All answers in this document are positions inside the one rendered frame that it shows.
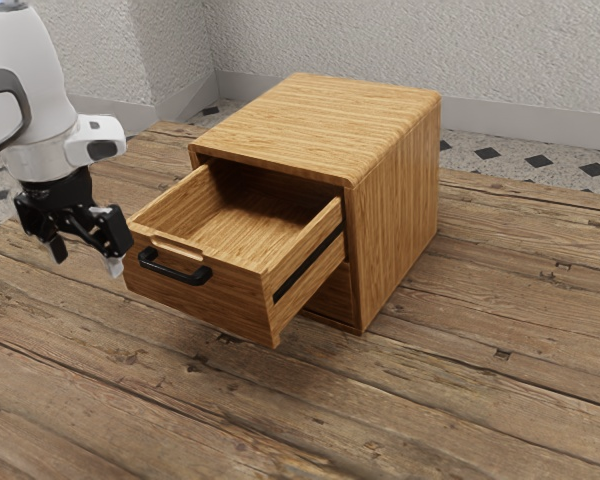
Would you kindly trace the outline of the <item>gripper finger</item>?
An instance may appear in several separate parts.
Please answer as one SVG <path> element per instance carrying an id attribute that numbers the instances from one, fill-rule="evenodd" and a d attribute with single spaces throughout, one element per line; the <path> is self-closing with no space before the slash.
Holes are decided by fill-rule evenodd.
<path id="1" fill-rule="evenodd" d="M 133 238 L 118 205 L 78 205 L 66 214 L 63 231 L 80 237 L 97 250 L 112 278 L 121 276 L 123 259 L 133 245 Z"/>
<path id="2" fill-rule="evenodd" d="M 67 259 L 66 245 L 52 216 L 43 215 L 41 217 L 38 226 L 35 228 L 35 235 L 47 248 L 51 259 L 56 264 L 61 264 Z"/>

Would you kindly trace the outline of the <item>wooden drawer cabinet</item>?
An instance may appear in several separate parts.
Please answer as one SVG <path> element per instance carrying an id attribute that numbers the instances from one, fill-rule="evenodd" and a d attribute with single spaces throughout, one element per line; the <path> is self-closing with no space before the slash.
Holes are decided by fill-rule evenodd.
<path id="1" fill-rule="evenodd" d="M 339 187 L 346 259 L 306 314 L 364 332 L 437 231 L 442 99 L 433 90 L 295 73 L 194 140 L 210 157 Z"/>

